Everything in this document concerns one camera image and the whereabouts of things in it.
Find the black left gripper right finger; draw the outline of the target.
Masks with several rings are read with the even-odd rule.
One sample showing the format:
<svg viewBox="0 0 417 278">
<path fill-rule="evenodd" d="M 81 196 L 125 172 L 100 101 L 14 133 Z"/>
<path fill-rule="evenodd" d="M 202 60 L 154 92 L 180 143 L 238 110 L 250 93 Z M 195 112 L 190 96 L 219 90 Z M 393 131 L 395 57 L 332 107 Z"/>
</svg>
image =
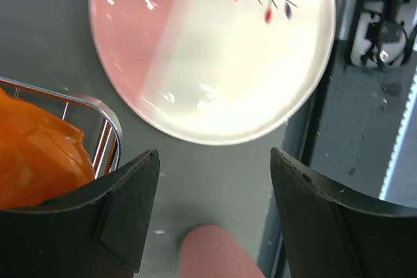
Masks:
<svg viewBox="0 0 417 278">
<path fill-rule="evenodd" d="M 360 193 L 272 148 L 292 277 L 415 277 L 416 209 Z"/>
</svg>

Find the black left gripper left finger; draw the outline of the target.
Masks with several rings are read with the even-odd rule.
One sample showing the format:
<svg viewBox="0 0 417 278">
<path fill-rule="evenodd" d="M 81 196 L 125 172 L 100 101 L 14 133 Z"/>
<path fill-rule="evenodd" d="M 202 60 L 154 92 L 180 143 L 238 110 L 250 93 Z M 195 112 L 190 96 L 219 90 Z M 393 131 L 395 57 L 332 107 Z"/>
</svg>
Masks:
<svg viewBox="0 0 417 278">
<path fill-rule="evenodd" d="M 132 277 L 160 174 L 156 150 L 37 206 L 1 211 L 2 277 Z"/>
</svg>

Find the chrome wire dish rack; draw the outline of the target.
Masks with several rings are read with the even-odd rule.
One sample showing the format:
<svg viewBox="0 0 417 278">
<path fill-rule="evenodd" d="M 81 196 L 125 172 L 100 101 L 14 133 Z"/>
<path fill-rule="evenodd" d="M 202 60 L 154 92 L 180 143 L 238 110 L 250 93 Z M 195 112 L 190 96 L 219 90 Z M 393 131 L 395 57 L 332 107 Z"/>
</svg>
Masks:
<svg viewBox="0 0 417 278">
<path fill-rule="evenodd" d="M 104 102 L 67 88 L 46 89 L 6 77 L 1 78 L 1 87 L 9 95 L 35 104 L 83 131 L 83 144 L 96 178 L 119 167 L 122 128 Z"/>
</svg>

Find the white orange bowl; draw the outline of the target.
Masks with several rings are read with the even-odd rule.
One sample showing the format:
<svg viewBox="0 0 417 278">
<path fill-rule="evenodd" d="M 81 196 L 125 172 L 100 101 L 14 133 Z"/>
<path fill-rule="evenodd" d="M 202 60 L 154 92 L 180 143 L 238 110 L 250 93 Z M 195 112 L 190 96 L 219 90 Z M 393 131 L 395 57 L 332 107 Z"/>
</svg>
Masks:
<svg viewBox="0 0 417 278">
<path fill-rule="evenodd" d="M 84 133 L 1 92 L 1 208 L 36 206 L 94 180 Z"/>
</svg>

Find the pink plastic cup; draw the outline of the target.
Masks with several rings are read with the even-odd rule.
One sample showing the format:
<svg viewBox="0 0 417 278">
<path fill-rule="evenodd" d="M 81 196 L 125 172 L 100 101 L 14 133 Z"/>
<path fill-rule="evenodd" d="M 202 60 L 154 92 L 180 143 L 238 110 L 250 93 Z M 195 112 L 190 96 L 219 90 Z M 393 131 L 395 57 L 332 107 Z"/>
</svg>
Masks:
<svg viewBox="0 0 417 278">
<path fill-rule="evenodd" d="M 217 225 L 192 228 L 180 243 L 178 264 L 180 277 L 265 276 L 239 242 Z"/>
</svg>

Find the pink white floral plate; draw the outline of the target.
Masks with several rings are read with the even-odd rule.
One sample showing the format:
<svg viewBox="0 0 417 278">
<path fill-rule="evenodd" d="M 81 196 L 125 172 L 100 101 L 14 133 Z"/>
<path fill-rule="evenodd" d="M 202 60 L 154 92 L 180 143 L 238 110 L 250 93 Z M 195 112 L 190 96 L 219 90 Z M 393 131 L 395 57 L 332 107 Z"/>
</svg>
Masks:
<svg viewBox="0 0 417 278">
<path fill-rule="evenodd" d="M 235 145 L 282 125 L 328 64 L 335 0 L 89 0 L 124 102 L 164 133 Z"/>
</svg>

